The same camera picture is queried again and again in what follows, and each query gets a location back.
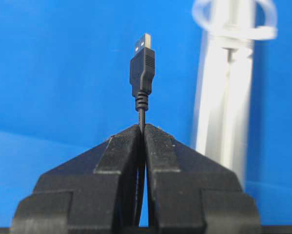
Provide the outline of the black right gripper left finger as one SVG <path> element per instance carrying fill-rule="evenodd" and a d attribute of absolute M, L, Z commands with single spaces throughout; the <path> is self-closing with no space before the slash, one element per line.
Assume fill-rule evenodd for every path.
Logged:
<path fill-rule="evenodd" d="M 137 125 L 42 174 L 14 214 L 13 234 L 111 234 L 139 223 Z"/>

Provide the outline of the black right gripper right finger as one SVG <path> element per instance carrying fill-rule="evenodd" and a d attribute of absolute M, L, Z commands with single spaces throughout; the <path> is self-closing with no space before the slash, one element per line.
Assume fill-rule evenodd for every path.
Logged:
<path fill-rule="evenodd" d="M 146 125 L 149 224 L 159 234 L 257 234 L 259 214 L 234 172 Z"/>

